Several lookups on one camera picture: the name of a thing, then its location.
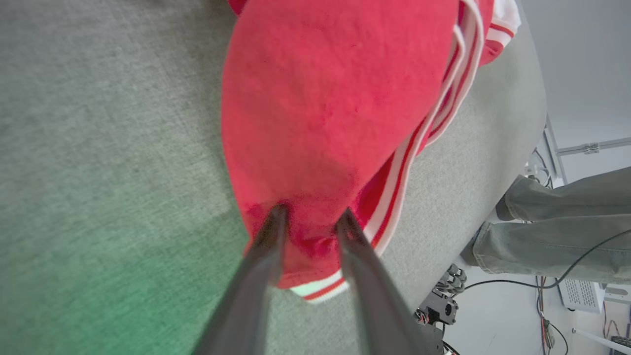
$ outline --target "wire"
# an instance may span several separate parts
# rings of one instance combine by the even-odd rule
[[[607,326],[607,305],[603,301],[603,313],[604,313],[604,323],[603,323],[603,338],[607,339],[607,333],[604,332],[604,328]]]
[[[460,355],[458,354],[458,352],[454,349],[454,347],[452,347],[451,345],[447,344],[444,340],[443,340],[443,345],[445,345],[445,347],[447,348],[447,350],[451,350],[451,352],[454,353],[454,355]]]
[[[563,338],[563,341],[565,342],[565,355],[567,355],[568,352],[570,352],[570,347],[567,346],[567,340],[565,340],[565,337],[563,336],[563,333],[561,333],[561,331],[554,326],[554,324],[550,323],[550,321],[548,320],[548,324],[552,326],[552,328],[554,328],[557,333],[561,334],[561,338]]]
[[[546,279],[541,277],[541,286],[545,285]],[[539,286],[539,277],[534,277],[534,283]],[[541,350],[543,351],[543,355],[546,355],[546,329],[544,325],[545,317],[543,316],[543,290],[537,289],[537,313],[539,313],[539,318],[541,321]]]
[[[541,156],[541,154],[539,153],[539,150],[537,150],[537,148],[534,149],[534,152],[539,155],[539,159],[541,160],[541,163],[543,164],[543,169],[546,174],[548,175],[548,177],[546,178],[546,183],[542,184],[545,187],[548,187],[548,185],[550,185],[550,189],[553,189],[554,187],[552,187],[552,175],[550,174],[550,170],[548,169],[548,166],[546,166],[546,161],[543,160],[543,157]]]
[[[541,318],[541,349],[543,350],[543,355],[546,355],[546,330],[543,325],[544,318]]]
[[[550,286],[536,286],[536,285],[526,284],[526,283],[523,283],[523,282],[512,281],[512,280],[488,280],[488,281],[477,282],[477,283],[475,283],[473,285],[469,285],[469,286],[465,287],[464,290],[466,291],[466,290],[468,290],[468,289],[470,289],[470,288],[472,288],[474,286],[484,285],[484,284],[492,284],[494,282],[508,282],[510,284],[517,284],[517,285],[522,285],[522,286],[528,286],[528,287],[532,287],[532,288],[535,288],[535,289],[542,289],[542,290],[553,289],[556,286],[558,286],[561,283],[561,281],[563,281],[565,279],[565,277],[574,269],[574,267],[576,267],[576,265],[581,260],[583,260],[588,254],[590,254],[592,251],[596,250],[599,246],[607,243],[608,241],[614,240],[617,237],[623,236],[624,234],[627,234],[629,232],[631,232],[631,229],[627,229],[626,231],[620,232],[620,233],[614,235],[613,237],[609,237],[609,238],[605,239],[604,241],[602,241],[602,242],[596,244],[595,246],[593,246],[590,250],[587,250],[583,255],[581,255],[580,258],[576,259],[576,261],[573,264],[570,265],[570,267],[563,273],[563,275],[561,275],[561,277],[559,277],[557,279],[557,281],[555,283],[553,283]]]

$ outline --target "striped trim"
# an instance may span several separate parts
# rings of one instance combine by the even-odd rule
[[[506,32],[498,31],[494,28],[489,28],[487,33],[487,40],[494,40],[502,45],[502,47],[506,47],[511,40],[511,36]]]
[[[516,32],[515,30],[509,30],[508,27],[498,25],[497,23],[494,23],[494,22],[491,22],[489,29],[504,32],[507,35],[509,35],[511,38],[515,37],[515,32]]]
[[[427,145],[435,142],[447,129],[447,127],[453,121],[460,105],[463,103],[471,85],[473,84],[473,78],[478,70],[478,64],[480,63],[480,57],[482,55],[482,48],[484,46],[483,32],[481,29],[482,16],[480,10],[473,0],[461,0],[466,5],[468,14],[463,16],[461,23],[461,30],[465,39],[466,49],[468,51],[467,65],[459,71],[459,75],[454,80],[453,87],[456,88],[455,99],[451,105],[445,105],[444,110],[439,114],[438,119],[434,122],[434,129],[430,133],[430,137],[427,141]]]
[[[466,5],[469,16],[465,16],[460,26],[454,26],[455,48],[446,69],[439,99],[421,124],[394,151],[384,190],[375,211],[363,228],[377,255],[384,252],[399,222],[415,153],[424,143],[430,144],[435,141],[447,128],[471,87],[478,67],[483,44],[483,39],[479,38],[482,33],[481,15],[473,0],[461,2]],[[467,64],[463,66],[465,57],[468,57]],[[341,270],[338,270],[325,279],[292,287],[291,290],[309,303],[320,303],[342,293],[348,287]]]

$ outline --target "person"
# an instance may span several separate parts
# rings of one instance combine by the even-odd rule
[[[631,167],[550,190],[519,176],[461,254],[488,274],[561,276],[593,246],[631,229]],[[568,278],[631,284],[631,232],[588,254]]]

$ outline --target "metal bracket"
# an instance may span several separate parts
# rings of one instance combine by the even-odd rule
[[[583,146],[584,154],[600,153],[600,145],[598,143],[588,143]]]

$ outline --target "gray pants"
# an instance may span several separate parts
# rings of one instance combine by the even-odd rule
[[[582,254],[631,229],[631,167],[549,190],[519,177],[505,194],[510,213],[523,223],[484,223],[473,255],[489,274],[559,277]],[[571,279],[631,284],[631,232],[591,252]]]

